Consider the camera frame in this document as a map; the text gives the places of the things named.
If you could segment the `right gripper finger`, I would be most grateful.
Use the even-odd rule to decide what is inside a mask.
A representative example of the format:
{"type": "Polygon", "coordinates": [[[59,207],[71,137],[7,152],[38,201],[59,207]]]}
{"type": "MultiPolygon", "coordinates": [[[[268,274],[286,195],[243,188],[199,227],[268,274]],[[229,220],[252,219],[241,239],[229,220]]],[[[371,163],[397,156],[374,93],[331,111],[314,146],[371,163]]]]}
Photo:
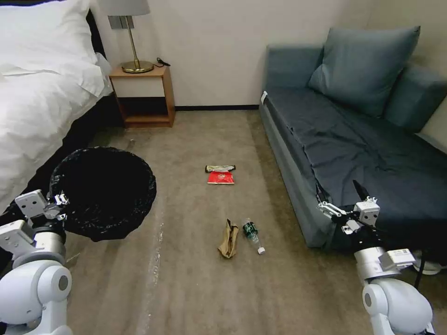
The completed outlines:
{"type": "Polygon", "coordinates": [[[367,189],[362,186],[357,180],[353,180],[354,188],[360,198],[360,201],[356,202],[356,206],[377,206],[377,199],[371,197],[367,189]]]}
{"type": "Polygon", "coordinates": [[[316,199],[318,203],[318,209],[333,223],[347,223],[352,219],[352,212],[341,209],[329,200],[329,194],[316,182],[316,199]]]}

